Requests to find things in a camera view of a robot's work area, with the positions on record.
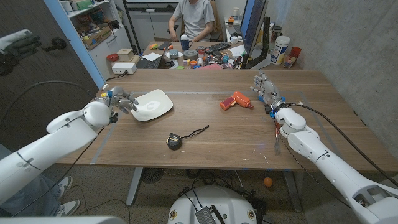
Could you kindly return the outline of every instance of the table leg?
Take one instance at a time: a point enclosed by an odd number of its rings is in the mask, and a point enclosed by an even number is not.
[[[136,167],[134,170],[134,175],[131,179],[129,194],[127,195],[126,200],[126,205],[128,206],[133,205],[134,200],[136,199],[139,183],[141,182],[142,170],[144,170],[144,168],[142,167]]]
[[[285,183],[287,187],[287,191],[289,192],[290,199],[292,201],[293,210],[295,212],[301,212],[303,210],[299,193],[297,192],[296,183],[294,181],[294,176],[292,171],[284,171]]]

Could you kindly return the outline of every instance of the chair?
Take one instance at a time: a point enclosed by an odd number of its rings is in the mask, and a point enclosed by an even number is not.
[[[213,22],[213,31],[210,33],[210,41],[223,41],[223,36],[221,35],[223,33],[222,27],[221,27],[221,22],[218,17],[218,12],[217,12],[217,5],[214,0],[209,0],[211,7],[213,8],[213,15],[215,18],[215,21]],[[177,30],[179,25],[174,25],[174,31]],[[181,22],[181,35],[185,34],[185,24],[184,24],[184,18],[182,18]]]

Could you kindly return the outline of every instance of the black tape measure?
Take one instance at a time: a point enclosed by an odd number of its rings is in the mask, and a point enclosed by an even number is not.
[[[168,136],[168,138],[167,138],[167,141],[166,141],[167,146],[168,146],[169,149],[171,149],[171,150],[177,150],[177,149],[179,149],[179,148],[181,147],[181,145],[182,145],[182,139],[184,139],[184,138],[189,138],[189,137],[195,136],[195,135],[197,135],[197,134],[200,134],[200,133],[202,133],[204,130],[206,130],[208,127],[209,127],[209,126],[206,126],[206,127],[202,128],[202,129],[195,130],[195,131],[193,131],[191,134],[189,134],[189,135],[187,135],[187,136],[183,136],[183,137],[180,137],[179,135],[170,133],[169,136]]]

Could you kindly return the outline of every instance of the sneaker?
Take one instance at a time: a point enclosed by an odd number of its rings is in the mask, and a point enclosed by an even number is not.
[[[72,215],[80,206],[80,201],[71,201],[60,205],[55,212],[56,217],[65,217]]]
[[[62,197],[65,195],[65,193],[69,190],[69,188],[72,186],[73,178],[72,177],[66,177],[61,182],[58,183],[58,187],[61,190],[60,195],[58,196],[58,201],[61,201]]]

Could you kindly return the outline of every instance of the floor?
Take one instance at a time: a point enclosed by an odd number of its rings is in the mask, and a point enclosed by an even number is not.
[[[68,166],[54,165],[45,171],[45,175],[57,180],[68,169]],[[141,183],[136,202],[128,207],[131,211],[131,223],[167,223],[169,209],[178,199],[178,193],[186,186],[191,186],[193,179],[189,179],[183,170],[165,169],[169,174],[154,184]],[[125,202],[134,168],[132,167],[98,167],[76,166],[70,171],[73,184],[79,185],[84,191],[87,207],[92,208],[107,200],[119,199]],[[228,182],[232,177],[233,185],[239,184],[234,172],[216,170],[216,175]],[[329,196],[306,173],[295,173],[295,179],[300,194],[304,212],[294,212],[281,172],[243,171],[238,170],[243,187],[254,189],[256,197],[267,203],[266,215],[275,223],[349,223],[357,224],[354,213]],[[312,175],[335,195],[339,193],[319,172]],[[264,177],[270,177],[274,184],[268,188],[264,186]],[[367,175],[372,180],[381,181],[379,174]],[[74,187],[64,196],[62,202],[79,199],[80,208],[74,215],[86,210],[85,199],[78,187]],[[127,207],[120,201],[112,201],[89,211],[89,215],[113,215],[129,221]]]

